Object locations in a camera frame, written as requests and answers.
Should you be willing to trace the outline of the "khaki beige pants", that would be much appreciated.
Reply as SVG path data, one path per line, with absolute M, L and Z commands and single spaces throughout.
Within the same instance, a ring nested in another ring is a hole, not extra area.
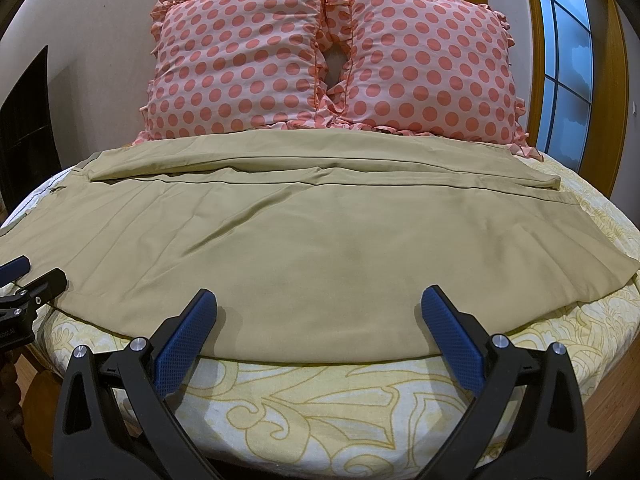
M 65 313 L 148 336 L 202 288 L 217 359 L 430 356 L 438 285 L 491 333 L 626 286 L 638 261 L 560 179 L 483 143 L 252 130 L 151 141 L 77 165 L 1 233 L 1 257 L 68 279 Z

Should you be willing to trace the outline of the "dark black cabinet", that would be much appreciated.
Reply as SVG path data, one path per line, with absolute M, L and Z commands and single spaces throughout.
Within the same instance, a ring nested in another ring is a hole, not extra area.
M 62 170 L 49 107 L 44 46 L 1 107 L 1 198 L 10 214 L 40 183 Z

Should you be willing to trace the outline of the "yellow floral bed sheet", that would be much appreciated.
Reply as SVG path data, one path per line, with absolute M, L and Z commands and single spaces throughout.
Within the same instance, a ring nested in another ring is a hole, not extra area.
M 572 193 L 608 239 L 639 264 L 639 231 L 616 206 L 558 162 L 520 159 L 557 176 L 562 190 Z M 40 327 L 60 370 L 76 344 L 104 351 L 135 337 L 74 318 L 58 303 Z M 639 268 L 608 296 L 556 309 L 501 333 L 514 333 L 529 347 L 543 347 L 553 338 L 568 344 L 580 388 L 590 394 L 638 327 Z M 207 455 L 279 466 L 308 478 L 406 478 L 433 456 L 469 398 L 437 350 L 416 359 L 334 364 L 225 360 L 203 351 L 176 408 Z

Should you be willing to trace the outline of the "wooden framed window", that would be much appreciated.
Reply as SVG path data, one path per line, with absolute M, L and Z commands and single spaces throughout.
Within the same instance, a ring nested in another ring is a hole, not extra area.
M 527 6 L 530 143 L 603 195 L 623 157 L 629 75 L 615 0 L 469 0 L 506 12 Z

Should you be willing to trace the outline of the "left pink polka-dot pillow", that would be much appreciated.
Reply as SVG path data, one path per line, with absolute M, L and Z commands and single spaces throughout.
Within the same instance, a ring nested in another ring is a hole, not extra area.
M 157 0 L 138 142 L 332 120 L 326 0 Z

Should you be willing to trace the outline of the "pink polka-dot pillow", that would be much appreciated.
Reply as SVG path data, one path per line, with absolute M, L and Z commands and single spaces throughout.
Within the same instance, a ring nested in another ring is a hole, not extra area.
M 157 0 L 138 142 L 332 120 L 326 0 Z
M 328 91 L 334 127 L 446 136 L 540 158 L 518 122 L 506 17 L 466 0 L 326 0 L 346 61 Z

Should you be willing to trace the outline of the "right pink polka-dot pillow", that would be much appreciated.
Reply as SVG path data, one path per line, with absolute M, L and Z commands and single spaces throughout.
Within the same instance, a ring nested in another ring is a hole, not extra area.
M 446 136 L 540 158 L 518 122 L 506 17 L 466 0 L 326 0 L 346 61 L 328 91 L 334 127 Z

